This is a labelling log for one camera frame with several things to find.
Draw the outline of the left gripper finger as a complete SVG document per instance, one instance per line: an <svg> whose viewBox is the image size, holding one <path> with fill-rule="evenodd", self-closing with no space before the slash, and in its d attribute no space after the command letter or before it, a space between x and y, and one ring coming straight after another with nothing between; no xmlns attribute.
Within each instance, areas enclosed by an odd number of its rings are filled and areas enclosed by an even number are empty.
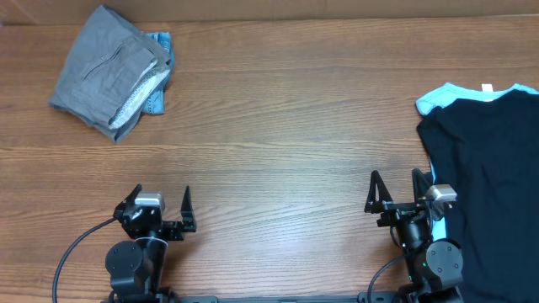
<svg viewBox="0 0 539 303"><path fill-rule="evenodd" d="M127 197L122 201L124 205L133 205L135 203L137 195L141 192L142 186L140 183L127 195Z"/></svg>
<svg viewBox="0 0 539 303"><path fill-rule="evenodd" d="M191 203L189 186L185 188L180 213L182 215L183 232L196 232L197 223L193 211L193 206Z"/></svg>

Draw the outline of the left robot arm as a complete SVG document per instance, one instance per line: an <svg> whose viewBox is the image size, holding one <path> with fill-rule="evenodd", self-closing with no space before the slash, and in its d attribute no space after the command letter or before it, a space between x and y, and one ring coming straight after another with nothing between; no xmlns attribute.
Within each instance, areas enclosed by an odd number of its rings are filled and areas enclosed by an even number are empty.
<svg viewBox="0 0 539 303"><path fill-rule="evenodd" d="M179 302L161 286L168 244L184 240L197 229L190 188L184 191L179 221L163 219L165 203L159 192L148 193L138 184L114 210L113 218L129 236L105 257L114 302Z"/></svg>

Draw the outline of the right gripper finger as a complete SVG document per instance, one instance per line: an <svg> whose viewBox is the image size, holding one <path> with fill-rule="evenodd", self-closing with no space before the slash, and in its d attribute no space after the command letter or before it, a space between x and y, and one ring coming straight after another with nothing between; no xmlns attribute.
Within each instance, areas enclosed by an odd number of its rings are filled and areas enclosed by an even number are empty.
<svg viewBox="0 0 539 303"><path fill-rule="evenodd" d="M433 175L431 172L423 173L420 169L415 168L412 170L412 181L414 200L418 203L433 185Z"/></svg>
<svg viewBox="0 0 539 303"><path fill-rule="evenodd" d="M393 202L392 196L389 194L380 173L377 170L374 170L371 172L366 206L382 206L387 202Z"/></svg>

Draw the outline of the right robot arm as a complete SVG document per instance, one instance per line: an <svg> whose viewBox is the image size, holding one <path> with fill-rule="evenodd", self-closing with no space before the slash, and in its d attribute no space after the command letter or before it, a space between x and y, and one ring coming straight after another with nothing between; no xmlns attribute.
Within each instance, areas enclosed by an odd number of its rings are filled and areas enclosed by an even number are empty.
<svg viewBox="0 0 539 303"><path fill-rule="evenodd" d="M364 212L379 215L379 227L390 229L402 255L382 266L365 293L376 302L374 285L389 268L405 262L409 283L387 296L388 302L462 302L459 284L463 281L461 246L448 238L435 239L434 224L456 204L456 191L448 184L434 184L428 173L412 171L414 200L396 203L377 170L371 172Z"/></svg>

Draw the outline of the black t-shirt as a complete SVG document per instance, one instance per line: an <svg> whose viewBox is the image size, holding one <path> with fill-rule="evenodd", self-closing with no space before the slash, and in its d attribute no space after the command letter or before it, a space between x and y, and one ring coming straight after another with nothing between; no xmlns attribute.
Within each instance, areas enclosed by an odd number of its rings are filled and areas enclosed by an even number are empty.
<svg viewBox="0 0 539 303"><path fill-rule="evenodd" d="M462 247L466 302L538 300L538 97L434 107L417 131L437 183L457 193L446 232Z"/></svg>

